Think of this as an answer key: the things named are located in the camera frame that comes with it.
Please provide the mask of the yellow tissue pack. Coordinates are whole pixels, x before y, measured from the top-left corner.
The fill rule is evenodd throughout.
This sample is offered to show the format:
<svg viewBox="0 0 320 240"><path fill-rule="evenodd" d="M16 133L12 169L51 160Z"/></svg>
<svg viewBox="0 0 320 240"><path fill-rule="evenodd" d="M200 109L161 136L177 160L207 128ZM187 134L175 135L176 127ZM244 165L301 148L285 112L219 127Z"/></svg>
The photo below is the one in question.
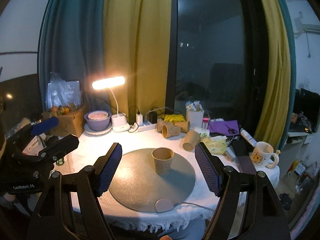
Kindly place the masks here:
<svg viewBox="0 0 320 240"><path fill-rule="evenodd" d="M222 155L227 150L227 141L225 136L205 137L202 142L208 148L212 155Z"/></svg>

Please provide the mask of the patterned cup front lying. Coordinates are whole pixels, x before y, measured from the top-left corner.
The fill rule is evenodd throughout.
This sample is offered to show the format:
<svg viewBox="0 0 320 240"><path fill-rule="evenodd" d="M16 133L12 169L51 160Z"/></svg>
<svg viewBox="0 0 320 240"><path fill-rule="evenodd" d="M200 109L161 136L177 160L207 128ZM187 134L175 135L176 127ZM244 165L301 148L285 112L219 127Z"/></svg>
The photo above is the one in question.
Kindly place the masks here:
<svg viewBox="0 0 320 240"><path fill-rule="evenodd" d="M165 139L180 135L181 128L173 124L166 124L162 127L162 135Z"/></svg>

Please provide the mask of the patterned brown paper cup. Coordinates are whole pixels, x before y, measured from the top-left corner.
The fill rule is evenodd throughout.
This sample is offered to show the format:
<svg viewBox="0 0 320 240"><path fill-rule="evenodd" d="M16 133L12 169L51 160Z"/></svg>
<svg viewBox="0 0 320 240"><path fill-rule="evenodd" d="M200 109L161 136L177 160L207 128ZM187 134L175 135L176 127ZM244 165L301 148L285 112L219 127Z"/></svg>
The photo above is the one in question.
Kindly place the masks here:
<svg viewBox="0 0 320 240"><path fill-rule="evenodd" d="M151 154L156 173L161 176L169 173L175 155L174 151L169 148L160 147L154 149Z"/></svg>

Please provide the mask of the teal curtain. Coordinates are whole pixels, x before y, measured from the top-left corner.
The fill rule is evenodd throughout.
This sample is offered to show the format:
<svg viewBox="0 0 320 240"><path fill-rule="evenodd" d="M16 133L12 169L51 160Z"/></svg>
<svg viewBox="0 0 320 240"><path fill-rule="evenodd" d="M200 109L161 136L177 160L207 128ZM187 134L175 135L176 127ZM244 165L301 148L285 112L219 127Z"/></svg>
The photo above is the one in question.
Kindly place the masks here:
<svg viewBox="0 0 320 240"><path fill-rule="evenodd" d="M95 95L92 82L105 75L104 0L49 0L43 16L37 56L42 103L51 73L80 81L89 110L109 109L107 96Z"/></svg>

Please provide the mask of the white tablecloth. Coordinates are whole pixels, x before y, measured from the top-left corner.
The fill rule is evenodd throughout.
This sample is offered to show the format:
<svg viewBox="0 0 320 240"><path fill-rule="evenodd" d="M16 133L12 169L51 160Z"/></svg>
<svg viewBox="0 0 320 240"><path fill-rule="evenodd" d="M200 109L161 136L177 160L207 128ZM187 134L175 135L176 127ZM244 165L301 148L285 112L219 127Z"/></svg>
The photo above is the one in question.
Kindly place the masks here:
<svg viewBox="0 0 320 240"><path fill-rule="evenodd" d="M62 174L79 172L86 165L94 164L99 156L105 155L114 142L121 144L124 154L142 148L170 148L189 161L195 171L195 186L186 204L165 213L141 213L122 206L109 192L99 198L99 203L108 224L125 230L155 232L159 229L185 229L195 219L211 219L219 199L209 191L195 154L180 147L183 137L181 134L165 139L155 129L136 133L109 132L97 137L83 133L78 148L64 157L63 165L54 169Z"/></svg>

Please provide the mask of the white basket with packets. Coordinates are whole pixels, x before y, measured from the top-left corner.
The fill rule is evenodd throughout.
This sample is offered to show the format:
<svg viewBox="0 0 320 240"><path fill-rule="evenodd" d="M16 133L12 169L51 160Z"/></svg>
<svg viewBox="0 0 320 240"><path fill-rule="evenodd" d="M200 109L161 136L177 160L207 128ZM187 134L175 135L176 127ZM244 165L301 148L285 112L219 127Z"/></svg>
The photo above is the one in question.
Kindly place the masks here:
<svg viewBox="0 0 320 240"><path fill-rule="evenodd" d="M190 129L202 127L204 110L199 101L187 101L185 103L186 120L190 124Z"/></svg>

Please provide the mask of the round grey heating mat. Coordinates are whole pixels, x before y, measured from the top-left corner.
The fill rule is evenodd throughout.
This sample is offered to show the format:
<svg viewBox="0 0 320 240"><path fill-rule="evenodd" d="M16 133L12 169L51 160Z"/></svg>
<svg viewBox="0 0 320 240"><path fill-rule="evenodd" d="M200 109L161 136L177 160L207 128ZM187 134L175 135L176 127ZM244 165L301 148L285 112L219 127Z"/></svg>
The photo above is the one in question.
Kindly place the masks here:
<svg viewBox="0 0 320 240"><path fill-rule="evenodd" d="M131 210L155 212L160 199L178 204L189 197L195 186L195 171L187 159L174 154L169 172L159 175L152 151L145 148L123 155L108 188L117 202Z"/></svg>

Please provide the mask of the white tube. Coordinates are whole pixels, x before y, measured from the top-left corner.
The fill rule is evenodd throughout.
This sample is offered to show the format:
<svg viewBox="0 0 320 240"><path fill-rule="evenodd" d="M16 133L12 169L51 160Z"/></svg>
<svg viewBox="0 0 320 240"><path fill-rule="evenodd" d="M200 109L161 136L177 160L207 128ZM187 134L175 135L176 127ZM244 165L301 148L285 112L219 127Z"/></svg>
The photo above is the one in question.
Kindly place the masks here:
<svg viewBox="0 0 320 240"><path fill-rule="evenodd" d="M257 141L245 129L240 128L240 134L252 147L257 145Z"/></svg>

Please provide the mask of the white charger plug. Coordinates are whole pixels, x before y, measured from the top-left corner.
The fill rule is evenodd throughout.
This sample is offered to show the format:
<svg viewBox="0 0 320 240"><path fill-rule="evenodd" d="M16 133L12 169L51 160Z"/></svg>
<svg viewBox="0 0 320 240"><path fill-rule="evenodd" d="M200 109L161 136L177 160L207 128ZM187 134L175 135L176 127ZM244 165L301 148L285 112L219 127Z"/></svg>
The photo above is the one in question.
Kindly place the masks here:
<svg viewBox="0 0 320 240"><path fill-rule="evenodd" d="M143 126L143 115L141 113L136 114L136 123L139 127Z"/></svg>

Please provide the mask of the yellow plastic bag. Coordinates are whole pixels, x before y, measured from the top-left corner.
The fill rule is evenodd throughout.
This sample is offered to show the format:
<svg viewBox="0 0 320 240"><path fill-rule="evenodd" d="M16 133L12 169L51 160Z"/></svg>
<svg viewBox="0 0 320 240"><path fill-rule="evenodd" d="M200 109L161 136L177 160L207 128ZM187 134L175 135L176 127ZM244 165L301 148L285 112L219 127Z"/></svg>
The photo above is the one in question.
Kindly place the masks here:
<svg viewBox="0 0 320 240"><path fill-rule="evenodd" d="M186 121L182 114L165 114L163 120L166 122L172 122L173 124Z"/></svg>

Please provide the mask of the black charger adapter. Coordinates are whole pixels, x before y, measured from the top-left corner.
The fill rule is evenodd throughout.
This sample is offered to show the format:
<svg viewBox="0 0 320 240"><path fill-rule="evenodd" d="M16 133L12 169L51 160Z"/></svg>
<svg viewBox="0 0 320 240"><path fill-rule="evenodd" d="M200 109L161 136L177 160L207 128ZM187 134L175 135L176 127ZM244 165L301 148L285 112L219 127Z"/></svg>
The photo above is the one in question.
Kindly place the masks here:
<svg viewBox="0 0 320 240"><path fill-rule="evenodd" d="M149 113L149 122L152 124L156 124L158 119L158 114L156 111L152 111Z"/></svg>

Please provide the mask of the white power strip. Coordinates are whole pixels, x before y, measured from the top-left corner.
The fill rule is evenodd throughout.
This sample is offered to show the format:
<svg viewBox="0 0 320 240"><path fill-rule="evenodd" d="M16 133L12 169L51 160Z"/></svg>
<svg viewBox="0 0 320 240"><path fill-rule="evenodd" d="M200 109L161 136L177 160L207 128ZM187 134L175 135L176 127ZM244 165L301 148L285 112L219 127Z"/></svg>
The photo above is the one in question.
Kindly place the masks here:
<svg viewBox="0 0 320 240"><path fill-rule="evenodd" d="M157 124L152 124L151 122L147 121L142 124L142 126L139 126L137 129L137 132L144 132L149 131L151 129L156 129Z"/></svg>

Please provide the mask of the pink-capped small bottle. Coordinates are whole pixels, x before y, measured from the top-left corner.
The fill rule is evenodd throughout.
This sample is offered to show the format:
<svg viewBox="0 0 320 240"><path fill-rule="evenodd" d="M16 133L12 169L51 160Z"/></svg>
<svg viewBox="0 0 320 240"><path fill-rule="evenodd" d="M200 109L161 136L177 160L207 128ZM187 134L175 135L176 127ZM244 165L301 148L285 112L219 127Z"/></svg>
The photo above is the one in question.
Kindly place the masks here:
<svg viewBox="0 0 320 240"><path fill-rule="evenodd" d="M204 117L203 118L203 122L202 122L202 128L203 129L208 129L209 122L210 122L210 118L209 117Z"/></svg>

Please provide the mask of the white desk lamp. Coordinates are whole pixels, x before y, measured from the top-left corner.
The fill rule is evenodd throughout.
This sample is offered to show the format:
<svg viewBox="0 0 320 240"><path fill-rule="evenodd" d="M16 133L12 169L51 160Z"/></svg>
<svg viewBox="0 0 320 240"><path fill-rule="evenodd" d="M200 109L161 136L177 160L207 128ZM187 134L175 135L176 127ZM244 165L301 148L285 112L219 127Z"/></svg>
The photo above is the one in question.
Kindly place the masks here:
<svg viewBox="0 0 320 240"><path fill-rule="evenodd" d="M116 133L126 132L130 129L130 125L127 121L126 115L119 111L118 100L113 92L114 87L119 87L125 84L125 77L114 76L105 79L100 79L92 83L94 90L105 90L109 89L114 101L116 103L117 113L111 116L112 129Z"/></svg>

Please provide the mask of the patterned cup lying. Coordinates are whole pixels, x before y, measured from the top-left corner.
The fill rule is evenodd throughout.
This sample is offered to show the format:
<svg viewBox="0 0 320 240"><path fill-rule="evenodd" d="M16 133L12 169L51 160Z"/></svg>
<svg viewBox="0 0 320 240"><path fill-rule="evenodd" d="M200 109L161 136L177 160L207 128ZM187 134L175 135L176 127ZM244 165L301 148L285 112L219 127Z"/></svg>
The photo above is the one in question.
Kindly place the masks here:
<svg viewBox="0 0 320 240"><path fill-rule="evenodd" d="M163 119L157 120L157 132L162 132L162 127L165 125L165 121Z"/></svg>
<svg viewBox="0 0 320 240"><path fill-rule="evenodd" d="M181 128L173 124L166 124L162 127L162 135L165 139L180 135Z"/></svg>

